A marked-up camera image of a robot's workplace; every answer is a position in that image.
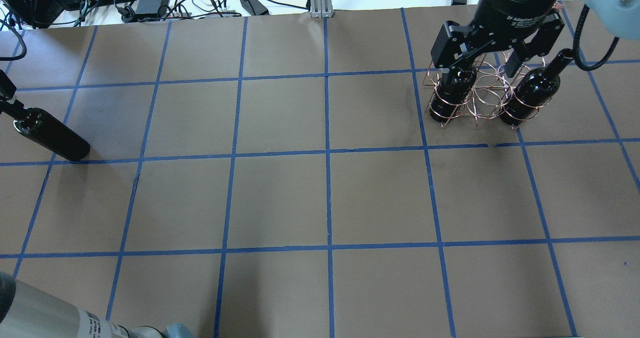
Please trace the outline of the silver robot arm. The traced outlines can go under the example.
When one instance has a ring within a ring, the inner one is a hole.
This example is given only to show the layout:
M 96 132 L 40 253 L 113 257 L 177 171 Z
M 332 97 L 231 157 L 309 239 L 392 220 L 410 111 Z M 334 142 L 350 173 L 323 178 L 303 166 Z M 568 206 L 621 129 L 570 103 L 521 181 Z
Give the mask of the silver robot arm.
M 486 53 L 512 50 L 505 74 L 512 78 L 535 56 L 544 57 L 553 48 L 564 23 L 554 8 L 557 0 L 479 0 L 468 25 L 444 22 L 430 50 L 434 67 L 458 72 L 473 66 Z M 620 38 L 639 37 L 639 0 L 583 0 L 583 9 L 574 31 L 573 51 L 579 50 L 586 17 L 594 11 L 606 30 L 614 35 L 605 56 L 594 65 L 576 59 L 578 67 L 590 71 L 600 68 L 615 50 Z
M 13 118 L 16 131 L 69 161 L 89 154 L 86 140 L 48 111 L 25 107 L 16 99 L 16 86 L 1 74 L 1 110 Z M 151 326 L 126 328 L 78 308 L 42 290 L 1 273 L 0 333 L 3 338 L 191 338 L 183 324 L 160 330 Z

